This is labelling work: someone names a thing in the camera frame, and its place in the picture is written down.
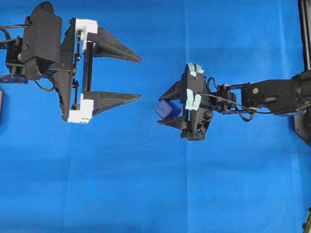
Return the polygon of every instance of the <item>blue backdrop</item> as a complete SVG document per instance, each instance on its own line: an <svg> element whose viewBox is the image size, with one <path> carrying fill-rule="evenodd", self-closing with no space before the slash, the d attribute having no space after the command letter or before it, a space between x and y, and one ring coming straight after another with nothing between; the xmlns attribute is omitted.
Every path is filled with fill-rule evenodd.
<svg viewBox="0 0 311 233"><path fill-rule="evenodd" d="M38 3L2 2L0 24L23 23ZM215 114L207 139L191 143L154 113L188 62L219 84L301 72L296 0L52 3L63 36L70 18L94 19L143 58L95 59L93 90L142 98L76 125L61 121L55 92L0 85L0 232L302 232L311 150L291 119Z"/></svg>

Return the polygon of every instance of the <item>wire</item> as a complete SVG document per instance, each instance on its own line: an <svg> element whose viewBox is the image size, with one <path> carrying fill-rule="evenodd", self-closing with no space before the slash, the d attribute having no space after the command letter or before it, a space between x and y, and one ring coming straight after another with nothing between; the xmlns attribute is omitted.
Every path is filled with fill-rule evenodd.
<svg viewBox="0 0 311 233"><path fill-rule="evenodd" d="M246 118L242 115L242 113L240 112L240 110L237 108L237 106L234 106L235 110L237 111L237 113L239 114L240 118L245 121L245 122L249 122L254 118L255 113L249 113L249 118Z"/></svg>
<svg viewBox="0 0 311 233"><path fill-rule="evenodd" d="M11 41L15 41L16 38L14 39L7 39L7 40L0 40L0 43L7 43L7 42L11 42Z"/></svg>
<svg viewBox="0 0 311 233"><path fill-rule="evenodd" d="M51 83L53 84L53 87L50 89L46 89L43 86L41 86L36 80L34 80L35 84L38 85L38 87L40 88L40 90L44 91L44 92L52 92L55 89L55 83L54 83L54 79L52 77L48 77L48 79L51 81Z"/></svg>
<svg viewBox="0 0 311 233"><path fill-rule="evenodd" d="M0 28L0 31L2 31L5 35L5 39L9 40L11 39L10 34L7 30L5 30L4 28Z"/></svg>
<svg viewBox="0 0 311 233"><path fill-rule="evenodd" d="M13 28L28 28L26 24L15 24L15 25L8 25L8 26L0 26L3 29L13 29Z"/></svg>
<svg viewBox="0 0 311 233"><path fill-rule="evenodd" d="M214 87L215 87L215 89L217 90L216 81L215 81L215 79L214 79L213 77L210 77L210 78L207 80L207 88L208 88L208 90L210 91L209 82L210 82L211 80L213 81Z"/></svg>

